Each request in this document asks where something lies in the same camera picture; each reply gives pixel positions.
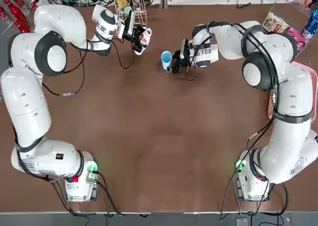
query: table surface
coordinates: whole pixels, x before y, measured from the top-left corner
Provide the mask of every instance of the table surface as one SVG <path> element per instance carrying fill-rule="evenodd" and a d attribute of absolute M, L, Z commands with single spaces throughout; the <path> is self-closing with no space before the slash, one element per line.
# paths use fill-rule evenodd
<path fill-rule="evenodd" d="M 45 92 L 52 117 L 50 139 L 74 144 L 90 152 L 100 164 L 113 201 L 122 212 L 219 212 L 234 164 L 246 148 L 246 140 L 267 121 L 268 93 L 249 87 L 241 76 L 243 60 L 220 60 L 198 69 L 197 79 L 172 75 L 160 65 L 160 54 L 179 49 L 191 38 L 195 25 L 210 21 L 263 21 L 270 6 L 231 5 L 170 6 L 148 8 L 148 26 L 153 35 L 142 56 L 129 70 L 120 67 L 113 49 L 109 56 L 88 54 L 85 84 L 71 98 Z M 87 36 L 93 35 L 93 8 L 80 9 Z M 125 65 L 131 61 L 130 45 L 116 42 Z M 314 48 L 297 59 L 314 68 Z M 79 62 L 79 53 L 67 46 L 68 69 Z M 82 70 L 44 82 L 55 92 L 76 90 Z M 52 186 L 11 166 L 13 149 L 11 121 L 0 102 L 1 155 L 0 212 L 65 211 Z M 318 130 L 318 121 L 312 128 Z M 268 134 L 257 145 L 266 144 Z M 316 173 L 313 163 L 286 182 L 289 211 L 318 211 Z M 275 187 L 262 210 L 279 211 L 284 194 Z M 83 212 L 107 210 L 105 195 L 95 203 L 73 204 Z M 252 211 L 256 203 L 243 203 Z M 225 211 L 238 211 L 231 186 Z"/>

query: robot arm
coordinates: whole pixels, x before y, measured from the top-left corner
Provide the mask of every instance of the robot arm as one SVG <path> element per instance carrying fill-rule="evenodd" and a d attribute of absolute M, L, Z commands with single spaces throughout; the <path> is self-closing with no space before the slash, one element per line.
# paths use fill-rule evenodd
<path fill-rule="evenodd" d="M 243 198 L 260 201 L 262 197 L 267 198 L 267 182 L 285 182 L 318 157 L 318 136 L 310 129 L 312 77 L 307 69 L 292 63 L 297 52 L 294 39 L 287 34 L 265 34 L 256 21 L 198 25 L 193 31 L 193 46 L 204 54 L 191 56 L 191 48 L 183 41 L 181 49 L 185 51 L 177 56 L 181 59 L 189 56 L 195 63 L 209 64 L 209 52 L 205 51 L 210 43 L 205 38 L 209 36 L 216 38 L 224 58 L 245 58 L 242 75 L 247 84 L 262 91 L 272 90 L 277 98 L 268 145 L 252 150 L 250 155 L 243 152 L 239 161 L 246 155 L 246 164 L 238 173 Z M 184 66 L 189 63 L 191 61 L 183 62 Z"/>
<path fill-rule="evenodd" d="M 85 22 L 78 10 L 70 6 L 45 5 L 35 12 L 34 32 L 46 34 L 49 31 L 55 31 L 65 42 L 70 42 L 75 48 L 84 51 L 87 49 L 89 52 L 102 56 L 109 54 L 114 35 L 132 42 L 137 55 L 141 55 L 149 44 L 151 34 L 146 43 L 142 40 L 142 35 L 144 32 L 151 33 L 150 28 L 145 30 L 135 25 L 135 13 L 132 11 L 124 21 L 105 7 L 96 5 L 92 20 L 96 23 L 95 33 L 92 39 L 87 40 Z"/>
<path fill-rule="evenodd" d="M 42 76 L 57 76 L 64 72 L 66 42 L 100 55 L 109 53 L 113 35 L 130 40 L 138 54 L 148 43 L 143 43 L 142 32 L 139 27 L 134 27 L 132 14 L 126 20 L 131 24 L 126 27 L 125 22 L 101 6 L 94 9 L 96 32 L 91 40 L 86 39 L 81 14 L 69 6 L 41 6 L 37 8 L 34 20 L 33 33 L 15 35 L 9 42 L 10 68 L 0 79 L 15 133 L 11 163 L 14 168 L 28 174 L 65 177 L 68 199 L 89 201 L 96 192 L 94 172 L 97 164 L 88 152 L 77 151 L 71 144 L 44 137 L 51 126 L 51 117 L 42 90 Z"/>

